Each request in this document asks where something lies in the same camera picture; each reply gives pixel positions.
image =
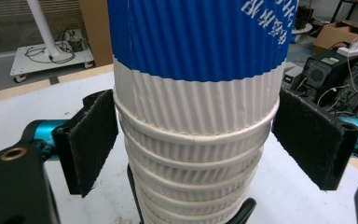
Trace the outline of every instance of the box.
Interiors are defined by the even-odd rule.
[[[358,22],[338,21],[324,26],[318,37],[313,42],[313,52],[321,53],[331,49],[337,43],[345,41],[351,43],[358,37]]]

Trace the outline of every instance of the white table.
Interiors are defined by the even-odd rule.
[[[69,119],[82,98],[114,87],[113,73],[53,85],[0,101],[0,150],[11,147],[35,119]],[[139,223],[126,169],[124,136],[117,137],[95,189],[81,199],[70,195],[58,161],[45,163],[62,224]],[[273,134],[247,197],[257,201],[248,223],[356,223],[354,192],[358,169],[348,165],[337,191],[320,191],[282,149]]]

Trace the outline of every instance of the blue label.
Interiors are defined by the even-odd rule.
[[[286,58],[297,0],[114,0],[115,57],[132,70],[218,82]]]

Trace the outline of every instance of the white metal stand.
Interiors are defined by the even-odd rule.
[[[72,50],[71,46],[66,42],[54,43],[51,31],[48,28],[45,16],[38,0],[27,0],[28,5],[34,16],[40,34],[42,35],[44,44],[33,45],[27,47],[20,47],[17,49],[16,57],[10,71],[15,82],[22,82],[26,79],[26,74],[44,71],[52,68],[83,63],[85,68],[93,66],[94,58],[90,48],[83,49],[79,52],[72,53],[62,51],[58,46],[64,46]],[[33,53],[32,56],[27,56],[27,52],[33,49],[40,49],[40,53]]]

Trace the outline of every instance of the white pole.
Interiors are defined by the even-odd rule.
[[[34,16],[34,20],[36,21],[37,28],[39,29],[43,41],[45,42],[45,55],[52,57],[59,56],[60,53],[55,46],[53,36],[51,35],[51,31],[48,28],[48,23],[46,22],[46,18],[43,14],[42,7],[39,4],[39,0],[27,0],[27,2]]]

